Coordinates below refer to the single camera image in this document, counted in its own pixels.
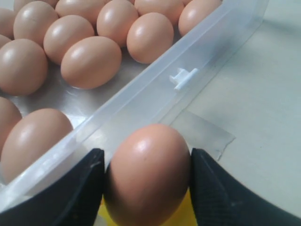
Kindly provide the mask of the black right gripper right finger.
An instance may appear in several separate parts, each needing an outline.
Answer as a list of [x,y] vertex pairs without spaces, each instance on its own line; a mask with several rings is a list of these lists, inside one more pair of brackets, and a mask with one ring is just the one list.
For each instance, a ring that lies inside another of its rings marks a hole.
[[299,226],[300,218],[238,182],[205,150],[191,152],[190,198],[199,226]]

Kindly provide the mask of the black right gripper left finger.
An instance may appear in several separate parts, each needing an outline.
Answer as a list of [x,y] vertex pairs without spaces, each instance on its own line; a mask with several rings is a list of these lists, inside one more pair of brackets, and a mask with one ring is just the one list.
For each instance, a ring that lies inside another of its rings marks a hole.
[[105,187],[102,149],[92,149],[50,187],[0,215],[2,226],[92,226]]

